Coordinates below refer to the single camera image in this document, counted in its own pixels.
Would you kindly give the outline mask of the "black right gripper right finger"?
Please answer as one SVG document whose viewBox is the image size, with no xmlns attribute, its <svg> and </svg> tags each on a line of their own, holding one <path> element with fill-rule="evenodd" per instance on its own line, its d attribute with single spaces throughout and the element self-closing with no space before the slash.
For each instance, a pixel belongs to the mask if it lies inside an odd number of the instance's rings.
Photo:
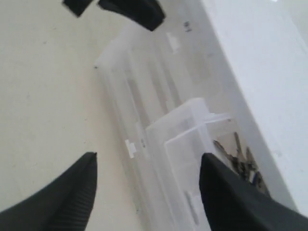
<svg viewBox="0 0 308 231">
<path fill-rule="evenodd" d="M 199 188 L 213 231 L 306 231 L 307 217 L 239 178 L 212 153 L 202 156 Z"/>
</svg>

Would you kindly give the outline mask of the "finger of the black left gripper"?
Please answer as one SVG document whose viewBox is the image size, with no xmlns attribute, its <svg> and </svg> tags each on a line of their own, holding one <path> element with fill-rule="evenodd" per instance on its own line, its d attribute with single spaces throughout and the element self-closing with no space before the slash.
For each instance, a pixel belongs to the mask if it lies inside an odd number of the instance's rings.
<svg viewBox="0 0 308 231">
<path fill-rule="evenodd" d="M 74 16 L 80 17 L 92 3 L 92 0 L 63 0 L 62 5 Z"/>
<path fill-rule="evenodd" d="M 157 0 L 100 0 L 103 10 L 120 14 L 149 31 L 156 30 L 166 18 Z"/>
</svg>

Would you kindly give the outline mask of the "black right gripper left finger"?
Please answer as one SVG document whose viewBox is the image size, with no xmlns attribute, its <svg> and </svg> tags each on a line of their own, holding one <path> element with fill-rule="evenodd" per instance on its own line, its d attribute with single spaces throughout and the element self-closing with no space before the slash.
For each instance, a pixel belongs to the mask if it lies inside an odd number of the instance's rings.
<svg viewBox="0 0 308 231">
<path fill-rule="evenodd" d="M 83 154 L 50 184 L 0 213 L 2 231 L 84 231 L 97 191 L 97 153 Z"/>
</svg>

